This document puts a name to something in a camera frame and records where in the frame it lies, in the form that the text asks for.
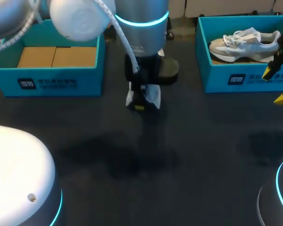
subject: glowing blue ring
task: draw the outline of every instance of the glowing blue ring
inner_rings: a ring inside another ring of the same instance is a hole
[[[280,172],[280,169],[281,169],[282,165],[283,165],[283,162],[282,162],[282,164],[280,165],[280,167],[279,167],[279,169],[277,171],[277,176],[275,178],[275,184],[276,184],[276,187],[277,187],[277,192],[278,192],[279,199],[280,199],[280,201],[281,201],[281,203],[283,205],[283,198],[281,196],[280,189],[279,189],[279,172]]]
[[[60,207],[58,208],[58,212],[57,212],[55,218],[53,219],[52,223],[51,223],[49,226],[53,226],[54,223],[57,221],[58,216],[59,216],[60,211],[61,211],[61,208],[62,208],[62,202],[63,202],[63,193],[62,193],[62,190],[61,190],[61,202],[60,202]]]
[[[119,21],[121,21],[124,24],[133,26],[133,27],[150,27],[150,26],[154,26],[154,25],[157,25],[157,24],[160,24],[161,22],[163,22],[165,19],[168,18],[168,16],[169,16],[169,11],[167,11],[167,13],[162,18],[160,18],[158,20],[155,20],[155,21],[152,21],[152,22],[147,22],[147,23],[134,23],[134,22],[126,21],[126,20],[120,18],[118,15],[115,14],[115,17]]]

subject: white sneaker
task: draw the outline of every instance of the white sneaker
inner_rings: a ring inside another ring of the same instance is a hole
[[[209,51],[214,56],[227,62],[234,62],[241,57],[248,57],[255,61],[268,63],[274,60],[278,51],[277,40],[281,34],[275,31],[272,34],[260,33],[254,28],[237,31],[234,35],[223,36],[211,42]]]

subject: black mat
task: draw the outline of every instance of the black mat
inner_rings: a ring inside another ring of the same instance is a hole
[[[9,98],[0,125],[42,140],[68,226],[259,226],[257,194],[283,160],[278,93],[205,95],[194,47],[170,42],[179,81],[158,114],[125,107],[124,53],[109,44],[100,98]]]

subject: blue box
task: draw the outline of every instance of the blue box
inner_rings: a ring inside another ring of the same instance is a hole
[[[262,80],[265,63],[222,64],[212,63],[208,43],[254,27],[262,33],[278,30],[283,34],[283,16],[216,16],[200,17],[196,31],[196,57],[207,93],[283,91],[283,66],[269,82]]]
[[[97,47],[95,66],[17,68],[24,47]],[[6,97],[100,96],[105,47],[103,35],[89,42],[70,41],[58,33],[51,20],[45,20],[19,42],[0,51],[0,89]],[[23,82],[30,87],[23,87]]]

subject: shoe sole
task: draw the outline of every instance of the shoe sole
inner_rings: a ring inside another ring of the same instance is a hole
[[[270,53],[269,54],[251,54],[251,55],[245,55],[245,56],[244,55],[241,55],[241,56],[223,56],[223,55],[213,53],[212,51],[210,51],[210,53],[213,54],[214,56],[216,56],[217,58],[219,58],[223,61],[226,61],[226,62],[230,62],[230,63],[233,63],[233,62],[235,62],[236,60],[238,60],[242,57],[247,57],[247,58],[253,59],[255,61],[262,62],[262,63],[269,63],[270,61],[274,60],[274,55],[270,55]]]

